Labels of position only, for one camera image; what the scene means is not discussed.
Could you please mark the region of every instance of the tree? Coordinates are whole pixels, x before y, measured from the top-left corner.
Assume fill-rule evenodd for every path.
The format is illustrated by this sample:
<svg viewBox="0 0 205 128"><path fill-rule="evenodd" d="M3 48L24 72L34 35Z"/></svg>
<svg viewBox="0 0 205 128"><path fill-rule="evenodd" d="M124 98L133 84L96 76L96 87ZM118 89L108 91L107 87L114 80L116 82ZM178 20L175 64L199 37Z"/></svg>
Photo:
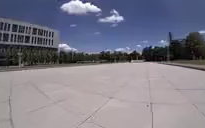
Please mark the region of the tree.
<svg viewBox="0 0 205 128"><path fill-rule="evenodd" d="M199 32L191 32L186 37L186 49L191 59L198 59L203 56L204 37Z"/></svg>

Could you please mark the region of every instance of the ground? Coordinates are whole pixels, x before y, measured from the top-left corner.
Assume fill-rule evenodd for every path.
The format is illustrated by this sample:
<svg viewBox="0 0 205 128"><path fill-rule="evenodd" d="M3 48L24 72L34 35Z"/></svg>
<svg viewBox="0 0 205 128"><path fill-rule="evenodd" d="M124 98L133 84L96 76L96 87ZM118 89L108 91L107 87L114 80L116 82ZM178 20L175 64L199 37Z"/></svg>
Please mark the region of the ground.
<svg viewBox="0 0 205 128"><path fill-rule="evenodd" d="M0 72L0 128L205 128L205 72L156 63Z"/></svg>

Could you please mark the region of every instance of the building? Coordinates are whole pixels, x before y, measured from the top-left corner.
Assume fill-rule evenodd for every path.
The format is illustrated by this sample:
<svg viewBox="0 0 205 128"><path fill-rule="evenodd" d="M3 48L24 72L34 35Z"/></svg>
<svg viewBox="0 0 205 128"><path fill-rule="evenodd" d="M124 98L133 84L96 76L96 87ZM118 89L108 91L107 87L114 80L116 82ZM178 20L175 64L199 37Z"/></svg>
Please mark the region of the building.
<svg viewBox="0 0 205 128"><path fill-rule="evenodd" d="M15 49L57 51L59 32L35 24L0 18L0 61L6 60L6 53Z"/></svg>

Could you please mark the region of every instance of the concrete pavement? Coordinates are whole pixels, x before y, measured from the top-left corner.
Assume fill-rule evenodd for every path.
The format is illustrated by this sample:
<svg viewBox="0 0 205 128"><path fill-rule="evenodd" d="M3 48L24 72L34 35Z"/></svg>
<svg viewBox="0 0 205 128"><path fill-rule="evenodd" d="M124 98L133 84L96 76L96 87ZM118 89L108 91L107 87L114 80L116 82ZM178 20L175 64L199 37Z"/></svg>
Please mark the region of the concrete pavement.
<svg viewBox="0 0 205 128"><path fill-rule="evenodd" d="M205 72L155 63L0 72L0 128L205 128Z"/></svg>

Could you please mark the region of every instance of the white cloud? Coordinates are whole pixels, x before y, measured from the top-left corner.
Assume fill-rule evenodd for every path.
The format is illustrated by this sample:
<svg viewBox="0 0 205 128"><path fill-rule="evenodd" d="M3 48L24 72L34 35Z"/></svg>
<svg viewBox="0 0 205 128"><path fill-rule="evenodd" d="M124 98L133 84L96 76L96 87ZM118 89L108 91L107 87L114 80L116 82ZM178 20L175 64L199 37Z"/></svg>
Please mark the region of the white cloud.
<svg viewBox="0 0 205 128"><path fill-rule="evenodd" d="M127 49L127 50L130 50L130 48L129 48L129 47L126 47L126 49Z"/></svg>
<svg viewBox="0 0 205 128"><path fill-rule="evenodd" d="M116 48L115 51L117 51L117 52L126 52L126 48Z"/></svg>
<svg viewBox="0 0 205 128"><path fill-rule="evenodd" d="M163 44L163 45L166 45L166 44L167 44L167 41L166 41L166 40L160 40L159 43L160 43L160 44Z"/></svg>
<svg viewBox="0 0 205 128"><path fill-rule="evenodd" d="M59 44L59 51L64 51L64 52L76 52L77 49L70 47L68 44Z"/></svg>
<svg viewBox="0 0 205 128"><path fill-rule="evenodd" d="M76 26L77 26L76 24L71 24L71 25L70 25L70 27L76 27Z"/></svg>
<svg viewBox="0 0 205 128"><path fill-rule="evenodd" d="M126 47L126 48L116 48L115 49L116 52L130 52L130 48Z"/></svg>
<svg viewBox="0 0 205 128"><path fill-rule="evenodd" d="M105 17L105 18L100 18L98 19L98 22L100 23L120 23L124 21L124 17L120 16L119 13L113 9L111 10L111 16Z"/></svg>
<svg viewBox="0 0 205 128"><path fill-rule="evenodd" d="M96 16L97 16L97 17L100 17L101 15L102 15L102 13L98 13Z"/></svg>
<svg viewBox="0 0 205 128"><path fill-rule="evenodd" d="M205 34L205 30L198 31L200 34Z"/></svg>
<svg viewBox="0 0 205 128"><path fill-rule="evenodd" d="M138 45L136 45L138 48L141 48L142 47L142 45L140 45L140 44L138 44Z"/></svg>
<svg viewBox="0 0 205 128"><path fill-rule="evenodd" d="M149 41L148 40L143 40L143 41L141 41L142 43L144 43L144 44L147 44L147 43L149 43Z"/></svg>
<svg viewBox="0 0 205 128"><path fill-rule="evenodd" d="M95 35L100 35L100 34L101 34L101 32L94 32L94 34L95 34Z"/></svg>
<svg viewBox="0 0 205 128"><path fill-rule="evenodd" d="M117 27L117 26L118 26L118 24L112 24L111 25L112 28Z"/></svg>
<svg viewBox="0 0 205 128"><path fill-rule="evenodd" d="M111 49L106 49L106 50L105 50L105 52L111 52L111 51L112 51Z"/></svg>
<svg viewBox="0 0 205 128"><path fill-rule="evenodd" d="M115 9L111 10L110 13L114 15L119 15L118 11L116 11Z"/></svg>
<svg viewBox="0 0 205 128"><path fill-rule="evenodd" d="M80 0L72 0L61 6L62 11L73 15L86 15L88 13L99 13L102 10L97 6L87 2L83 3Z"/></svg>

